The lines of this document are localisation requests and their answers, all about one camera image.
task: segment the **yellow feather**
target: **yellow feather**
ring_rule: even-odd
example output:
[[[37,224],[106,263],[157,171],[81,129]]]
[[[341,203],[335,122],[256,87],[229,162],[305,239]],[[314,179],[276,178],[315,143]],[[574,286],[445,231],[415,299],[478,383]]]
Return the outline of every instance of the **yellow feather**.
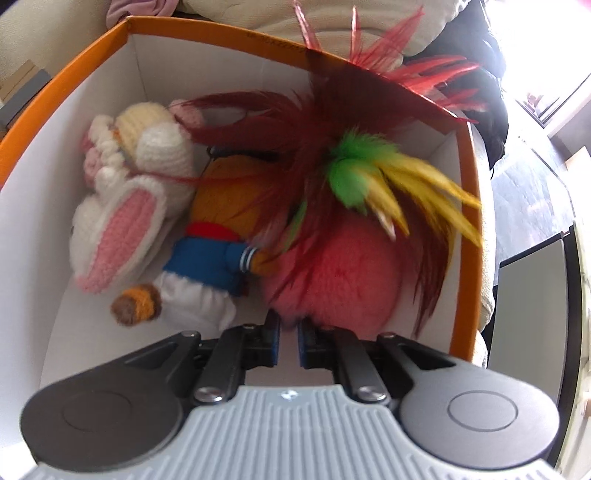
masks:
[[[482,237],[474,226],[463,216],[462,212],[441,193],[433,190],[430,185],[407,174],[398,172],[389,178],[400,190],[407,192],[413,200],[426,212],[427,220],[433,226],[433,215],[440,215],[451,225],[457,228],[470,242],[482,246]]]
[[[400,227],[404,235],[408,235],[410,230],[408,229],[408,223],[400,208],[400,204],[396,200],[390,187],[388,187],[388,184],[384,181],[382,174],[379,170],[376,172],[377,175],[366,170],[358,171],[359,176],[363,178],[368,187],[368,194],[365,197],[366,203],[376,215],[378,212],[383,212],[390,216]]]
[[[376,165],[391,180],[398,173],[406,173],[448,192],[449,195],[452,195],[466,205],[480,208],[480,200],[474,197],[474,195],[462,190],[455,182],[448,179],[438,169],[423,160],[398,154],[392,158],[378,160]]]

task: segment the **pink fluffy ball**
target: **pink fluffy ball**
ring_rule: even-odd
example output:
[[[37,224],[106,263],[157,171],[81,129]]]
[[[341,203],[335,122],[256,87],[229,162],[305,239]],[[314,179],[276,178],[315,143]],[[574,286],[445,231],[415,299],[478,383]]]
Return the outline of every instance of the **pink fluffy ball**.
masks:
[[[376,222],[348,212],[315,265],[302,300],[305,272],[271,306],[287,322],[309,315],[317,325],[342,327],[360,338],[374,338],[390,318],[400,293],[404,262],[399,250]],[[279,273],[264,280],[267,301],[294,261],[292,249],[281,256]]]

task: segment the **gray gripper base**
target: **gray gripper base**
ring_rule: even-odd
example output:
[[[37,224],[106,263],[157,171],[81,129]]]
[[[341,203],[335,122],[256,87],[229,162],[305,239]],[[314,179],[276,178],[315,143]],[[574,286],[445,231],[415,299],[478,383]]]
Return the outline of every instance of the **gray gripper base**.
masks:
[[[545,462],[476,471],[438,460],[404,434],[386,407],[357,403],[340,385],[241,387],[195,408],[177,437],[118,471],[74,473],[40,465],[27,480],[558,480]]]

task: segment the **green feather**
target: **green feather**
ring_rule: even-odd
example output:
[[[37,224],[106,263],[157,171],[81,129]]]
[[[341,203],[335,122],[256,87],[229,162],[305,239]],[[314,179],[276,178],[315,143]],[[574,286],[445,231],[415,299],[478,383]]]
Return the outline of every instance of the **green feather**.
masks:
[[[335,196],[347,208],[362,209],[368,186],[360,171],[376,174],[374,161],[396,154],[396,146],[381,137],[349,131],[331,150],[334,160],[328,166],[327,177]]]
[[[287,242],[285,243],[285,246],[283,247],[283,253],[287,252],[291,245],[293,244],[294,240],[297,237],[297,234],[300,231],[301,228],[301,224],[304,223],[304,218],[306,217],[306,210],[308,209],[308,202],[307,201],[303,201],[302,203],[300,203],[300,208],[298,208],[297,212],[294,215],[293,220],[291,221],[291,226],[290,226],[290,234],[289,237],[287,238]]]

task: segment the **screw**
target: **screw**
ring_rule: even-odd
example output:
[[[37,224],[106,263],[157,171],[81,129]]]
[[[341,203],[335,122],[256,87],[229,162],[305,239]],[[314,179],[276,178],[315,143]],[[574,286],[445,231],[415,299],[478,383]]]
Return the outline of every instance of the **screw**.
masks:
[[[371,385],[359,387],[356,395],[358,399],[367,403],[376,403],[386,398],[386,394],[384,392]]]
[[[194,397],[202,403],[218,403],[224,398],[224,393],[217,387],[201,387],[198,388]]]

